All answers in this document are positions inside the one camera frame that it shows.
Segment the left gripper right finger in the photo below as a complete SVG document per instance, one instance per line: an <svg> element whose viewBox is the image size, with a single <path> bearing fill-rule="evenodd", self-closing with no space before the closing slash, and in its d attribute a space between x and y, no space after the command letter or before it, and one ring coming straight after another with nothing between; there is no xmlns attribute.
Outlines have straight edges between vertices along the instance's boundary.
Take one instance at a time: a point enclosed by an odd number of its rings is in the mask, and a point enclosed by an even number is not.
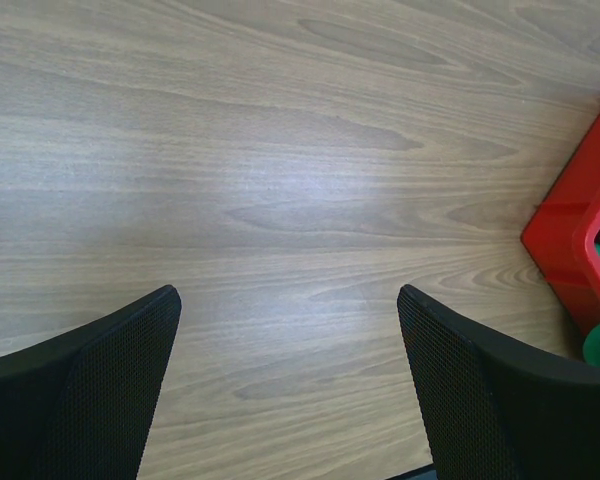
<svg viewBox="0 0 600 480"><path fill-rule="evenodd" d="M440 479L600 479L600 368L473 321L412 285L401 333Z"/></svg>

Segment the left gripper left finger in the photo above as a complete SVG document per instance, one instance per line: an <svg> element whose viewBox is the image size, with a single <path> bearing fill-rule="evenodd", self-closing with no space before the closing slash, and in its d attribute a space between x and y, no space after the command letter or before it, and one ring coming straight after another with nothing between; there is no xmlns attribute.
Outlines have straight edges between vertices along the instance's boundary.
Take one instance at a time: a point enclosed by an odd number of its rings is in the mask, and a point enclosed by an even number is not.
<svg viewBox="0 0 600 480"><path fill-rule="evenodd" d="M171 285L0 357L0 479L134 479L181 315Z"/></svg>

